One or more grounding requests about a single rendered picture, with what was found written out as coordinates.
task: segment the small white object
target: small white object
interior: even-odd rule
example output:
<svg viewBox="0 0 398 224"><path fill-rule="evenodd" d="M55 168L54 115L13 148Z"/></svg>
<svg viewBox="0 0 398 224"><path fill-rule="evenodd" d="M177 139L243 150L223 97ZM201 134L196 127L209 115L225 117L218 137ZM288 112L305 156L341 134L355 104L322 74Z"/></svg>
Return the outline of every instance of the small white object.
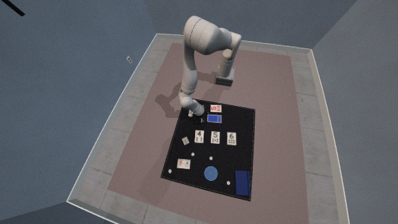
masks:
<svg viewBox="0 0 398 224"><path fill-rule="evenodd" d="M212 131L212 144L219 144L220 143L220 132L219 131Z"/></svg>
<svg viewBox="0 0 398 224"><path fill-rule="evenodd" d="M195 130L195 143L203 143L204 131Z"/></svg>
<svg viewBox="0 0 398 224"><path fill-rule="evenodd" d="M184 143L184 145L187 145L187 144L189 144L188 137L184 137L184 138L182 138L182 142Z"/></svg>
<svg viewBox="0 0 398 224"><path fill-rule="evenodd" d="M177 160L177 168L189 170L190 169L190 160L179 158Z"/></svg>
<svg viewBox="0 0 398 224"><path fill-rule="evenodd" d="M236 133L227 133L227 144L236 145Z"/></svg>
<svg viewBox="0 0 398 224"><path fill-rule="evenodd" d="M210 105L210 112L221 113L221 105Z"/></svg>
<svg viewBox="0 0 398 224"><path fill-rule="evenodd" d="M132 61L132 59L130 58L130 56L128 56L127 58L127 61L131 64L131 63L133 63L133 61Z"/></svg>

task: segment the black bar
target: black bar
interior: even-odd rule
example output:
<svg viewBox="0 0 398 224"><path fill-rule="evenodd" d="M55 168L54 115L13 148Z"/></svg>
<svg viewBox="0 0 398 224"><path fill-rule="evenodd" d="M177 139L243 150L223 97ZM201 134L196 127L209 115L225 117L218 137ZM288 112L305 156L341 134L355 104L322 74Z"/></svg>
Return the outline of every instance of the black bar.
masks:
<svg viewBox="0 0 398 224"><path fill-rule="evenodd" d="M14 4L12 4L10 1L8 0L2 0L5 4L7 4L8 6L10 6L10 8L12 8L16 13L18 13L20 16L24 16L25 14L18 9L18 7L16 7Z"/></svg>

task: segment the blue circle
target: blue circle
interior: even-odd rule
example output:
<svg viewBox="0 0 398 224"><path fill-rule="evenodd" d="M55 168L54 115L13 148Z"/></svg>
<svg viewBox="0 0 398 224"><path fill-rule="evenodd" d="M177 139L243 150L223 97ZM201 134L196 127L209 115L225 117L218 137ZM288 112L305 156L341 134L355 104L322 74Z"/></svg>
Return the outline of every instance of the blue circle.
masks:
<svg viewBox="0 0 398 224"><path fill-rule="evenodd" d="M204 177L209 181L215 180L217 176L218 176L218 171L214 166L208 166L204 170Z"/></svg>

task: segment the tiled floor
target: tiled floor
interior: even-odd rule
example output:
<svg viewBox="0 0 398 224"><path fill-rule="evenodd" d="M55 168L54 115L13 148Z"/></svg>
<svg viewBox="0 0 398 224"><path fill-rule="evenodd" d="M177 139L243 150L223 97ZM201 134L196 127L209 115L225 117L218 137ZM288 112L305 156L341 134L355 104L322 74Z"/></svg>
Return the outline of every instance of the tiled floor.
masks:
<svg viewBox="0 0 398 224"><path fill-rule="evenodd" d="M157 34L152 41L95 143L68 198L69 203L115 223L204 223L107 190L173 42L182 43L182 36ZM241 42L239 49L291 57L304 150L309 223L348 223L340 166L312 52L246 41Z"/></svg>

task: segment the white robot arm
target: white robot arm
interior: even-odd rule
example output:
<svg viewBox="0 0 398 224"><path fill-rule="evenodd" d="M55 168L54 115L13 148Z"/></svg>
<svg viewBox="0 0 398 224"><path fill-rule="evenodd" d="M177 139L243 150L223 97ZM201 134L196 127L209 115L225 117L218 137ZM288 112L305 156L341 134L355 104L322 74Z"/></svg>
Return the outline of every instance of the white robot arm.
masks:
<svg viewBox="0 0 398 224"><path fill-rule="evenodd" d="M192 99L198 83L194 51L209 55L218 50L224 50L218 76L229 76L237 49L241 42L241 35L205 21L197 16L188 19L184 28L184 71L179 91L180 104L193 114L201 116L204 113L203 105Z"/></svg>

